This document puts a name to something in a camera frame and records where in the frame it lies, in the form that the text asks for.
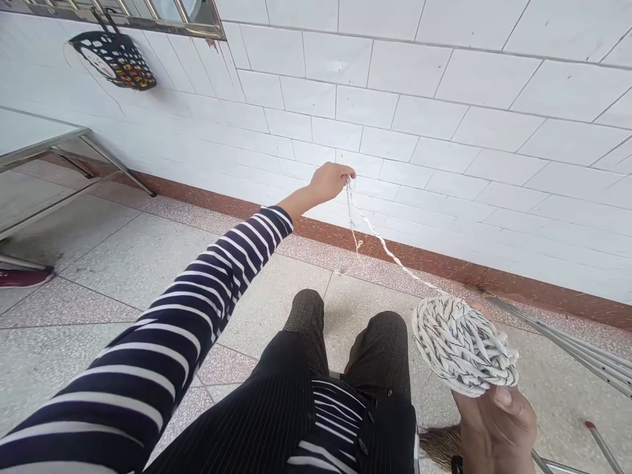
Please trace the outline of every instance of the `brown baseboard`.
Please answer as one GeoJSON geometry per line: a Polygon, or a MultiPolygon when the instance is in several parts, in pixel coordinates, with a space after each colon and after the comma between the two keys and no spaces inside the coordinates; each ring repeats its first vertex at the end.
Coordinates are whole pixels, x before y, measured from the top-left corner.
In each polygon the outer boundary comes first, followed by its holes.
{"type": "MultiPolygon", "coordinates": [[[[55,164],[64,165],[54,158],[55,164]]],[[[235,197],[224,196],[186,184],[138,173],[147,185],[162,196],[184,201],[223,214],[247,219],[259,206],[235,197]]],[[[119,180],[132,185],[127,177],[119,180]]],[[[356,245],[348,229],[302,217],[294,225],[294,234],[318,240],[326,244],[355,251],[356,245]]],[[[370,257],[392,262],[384,253],[379,240],[357,232],[363,240],[359,252],[370,257]]],[[[409,268],[449,278],[460,283],[484,288],[501,296],[509,296],[545,309],[565,311],[575,316],[632,331],[632,306],[606,300],[598,296],[562,288],[549,283],[513,275],[501,270],[484,267],[461,259],[448,257],[417,247],[387,240],[388,248],[409,268]]]]}

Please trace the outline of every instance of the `black basket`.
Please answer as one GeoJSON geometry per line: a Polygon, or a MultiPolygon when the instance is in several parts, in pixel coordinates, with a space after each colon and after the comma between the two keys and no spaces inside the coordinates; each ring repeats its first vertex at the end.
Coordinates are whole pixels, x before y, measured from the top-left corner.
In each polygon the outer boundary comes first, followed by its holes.
{"type": "Polygon", "coordinates": [[[103,31],[81,33],[68,42],[112,84],[136,90],[155,87],[156,79],[134,46],[132,38],[121,34],[109,12],[115,13],[110,8],[103,11],[114,30],[113,33],[108,31],[103,19],[93,8],[92,14],[103,31]]]}

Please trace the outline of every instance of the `shoe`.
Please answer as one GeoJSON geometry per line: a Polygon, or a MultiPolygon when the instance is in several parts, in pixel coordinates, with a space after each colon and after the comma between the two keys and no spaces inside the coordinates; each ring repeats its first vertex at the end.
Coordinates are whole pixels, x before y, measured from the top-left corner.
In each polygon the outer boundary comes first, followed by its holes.
{"type": "Polygon", "coordinates": [[[50,270],[0,270],[0,289],[34,288],[53,276],[55,274],[50,270]]]}

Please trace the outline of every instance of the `twisted cord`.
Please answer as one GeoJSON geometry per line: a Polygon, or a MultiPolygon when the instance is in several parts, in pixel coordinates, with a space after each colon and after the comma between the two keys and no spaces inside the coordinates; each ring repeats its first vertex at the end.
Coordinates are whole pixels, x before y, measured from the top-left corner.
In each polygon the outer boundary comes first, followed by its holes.
{"type": "Polygon", "coordinates": [[[480,311],[465,300],[452,296],[434,284],[422,280],[407,269],[388,249],[382,236],[362,213],[347,180],[349,224],[354,235],[355,252],[362,245],[356,239],[356,224],[351,215],[351,204],[382,244],[384,252],[407,275],[441,296],[422,299],[413,311],[413,337],[421,357],[431,371],[451,390],[469,397],[478,397],[490,385],[514,386],[518,382],[515,363],[518,352],[507,343],[507,334],[499,331],[480,311]]]}

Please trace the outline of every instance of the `ball of twine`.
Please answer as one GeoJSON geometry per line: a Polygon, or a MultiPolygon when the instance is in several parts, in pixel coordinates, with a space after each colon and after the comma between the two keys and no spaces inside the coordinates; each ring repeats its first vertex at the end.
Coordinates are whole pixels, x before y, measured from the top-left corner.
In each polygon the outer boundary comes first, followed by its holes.
{"type": "Polygon", "coordinates": [[[412,317],[421,356],[452,390],[478,397],[490,385],[514,386],[518,352],[480,311],[461,298],[421,300],[412,317]]]}

